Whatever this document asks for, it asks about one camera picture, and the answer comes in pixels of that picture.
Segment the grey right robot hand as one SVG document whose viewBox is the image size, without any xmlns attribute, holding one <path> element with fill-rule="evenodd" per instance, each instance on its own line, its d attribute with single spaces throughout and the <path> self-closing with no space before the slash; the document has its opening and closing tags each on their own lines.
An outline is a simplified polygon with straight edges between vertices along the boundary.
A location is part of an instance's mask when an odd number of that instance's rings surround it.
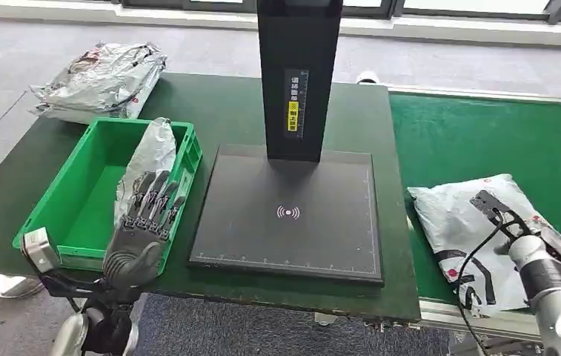
<svg viewBox="0 0 561 356">
<path fill-rule="evenodd" d="M 561 256 L 561 233 L 548 224 L 540 227 L 540 237 L 549 245 L 559 256 Z"/>
</svg>

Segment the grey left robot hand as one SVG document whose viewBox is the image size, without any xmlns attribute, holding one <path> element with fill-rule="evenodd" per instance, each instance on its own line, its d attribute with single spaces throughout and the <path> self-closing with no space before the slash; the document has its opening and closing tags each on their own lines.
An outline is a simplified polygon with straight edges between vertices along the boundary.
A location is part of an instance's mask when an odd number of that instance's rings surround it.
<svg viewBox="0 0 561 356">
<path fill-rule="evenodd" d="M 186 200 L 173 198 L 179 183 L 170 182 L 169 176 L 168 170 L 146 171 L 133 183 L 102 265 L 112 287 L 143 286 L 159 275 L 162 255 Z"/>
</svg>

